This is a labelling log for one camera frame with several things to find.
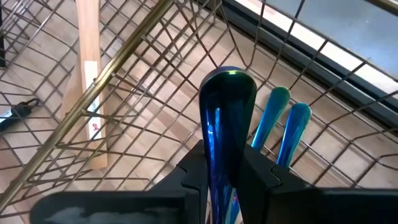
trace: wire rack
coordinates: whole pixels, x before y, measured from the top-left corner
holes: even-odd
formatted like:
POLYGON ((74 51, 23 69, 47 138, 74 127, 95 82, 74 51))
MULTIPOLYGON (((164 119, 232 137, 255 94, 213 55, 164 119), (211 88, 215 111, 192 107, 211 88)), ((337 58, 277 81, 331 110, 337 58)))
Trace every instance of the wire rack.
MULTIPOLYGON (((281 10, 266 3, 265 10, 281 10)), ((242 67, 257 83, 256 107, 248 142, 254 134, 270 91, 279 85, 292 92, 290 104, 308 103, 313 116, 291 164, 292 172, 320 187, 398 186, 395 157, 397 127, 384 129, 361 111, 397 97, 397 90, 361 107, 341 101, 333 90, 365 65, 361 63, 324 88, 306 69, 328 44, 324 42, 301 71, 281 58, 287 39, 305 7, 301 0, 278 54, 272 55, 229 24, 222 1, 125 0, 101 2, 103 71, 64 117, 63 91, 76 62, 78 29, 72 0, 2 1, 7 67, 0 74, 0 112, 38 98, 32 114, 0 136, 0 213, 4 222, 27 223, 29 210, 45 195, 63 190, 147 190, 166 176, 201 139, 198 86, 222 65, 242 67), (103 91, 106 115, 87 107, 103 91), (106 137, 97 149, 90 142, 64 141, 81 117, 101 117, 106 137), (102 145, 108 150, 101 150, 102 145), (96 152, 83 157, 83 151, 96 152), (107 168, 90 169, 102 153, 107 168)), ((275 160, 286 113, 262 152, 275 160)))

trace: blue metallic object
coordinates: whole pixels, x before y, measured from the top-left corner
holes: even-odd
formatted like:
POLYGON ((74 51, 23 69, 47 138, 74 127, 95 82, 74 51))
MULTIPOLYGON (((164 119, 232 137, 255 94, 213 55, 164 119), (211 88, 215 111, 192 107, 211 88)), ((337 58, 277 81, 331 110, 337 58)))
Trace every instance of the blue metallic object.
POLYGON ((210 72, 199 89, 200 119, 214 224, 226 223, 256 99, 254 80, 240 68, 210 72))
POLYGON ((303 136, 305 127, 311 118, 311 108, 305 103, 296 103, 292 106, 286 121, 284 137, 280 145, 277 164, 288 167, 293 154, 303 136))
MULTIPOLYGON (((272 128, 275 126, 276 122, 282 112, 285 110, 287 103, 290 100, 290 91, 284 86, 278 86, 271 91, 269 99, 262 114, 259 126, 254 135, 251 147, 256 151, 260 151, 264 143, 266 142, 269 133, 271 133, 272 128)), ((236 217, 239 213, 239 202, 238 196, 236 195, 236 190, 233 189, 232 194, 233 201, 231 202, 231 218, 229 219, 229 224, 234 224, 236 217)))

